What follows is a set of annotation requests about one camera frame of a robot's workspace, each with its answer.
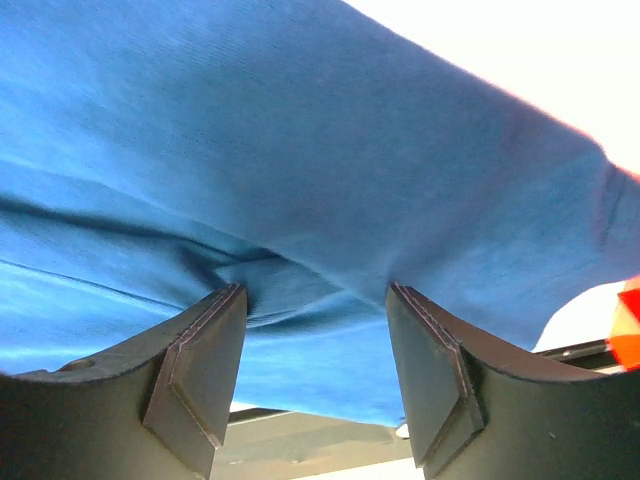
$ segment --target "orange object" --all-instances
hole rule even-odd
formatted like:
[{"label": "orange object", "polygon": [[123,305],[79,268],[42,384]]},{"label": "orange object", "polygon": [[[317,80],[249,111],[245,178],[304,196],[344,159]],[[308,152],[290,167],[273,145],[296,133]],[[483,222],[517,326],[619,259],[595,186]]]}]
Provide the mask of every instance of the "orange object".
[{"label": "orange object", "polygon": [[618,298],[609,345],[620,365],[640,369],[640,277],[627,282]]}]

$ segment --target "blue fabric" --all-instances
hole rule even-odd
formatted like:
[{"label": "blue fabric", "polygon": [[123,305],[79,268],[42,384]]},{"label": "blue fabric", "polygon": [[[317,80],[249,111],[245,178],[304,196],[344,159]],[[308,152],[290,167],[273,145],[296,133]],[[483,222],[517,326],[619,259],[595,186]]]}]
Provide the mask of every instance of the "blue fabric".
[{"label": "blue fabric", "polygon": [[337,0],[0,3],[0,368],[248,287],[236,400],[396,425],[390,281],[532,347],[640,273],[591,141]]}]

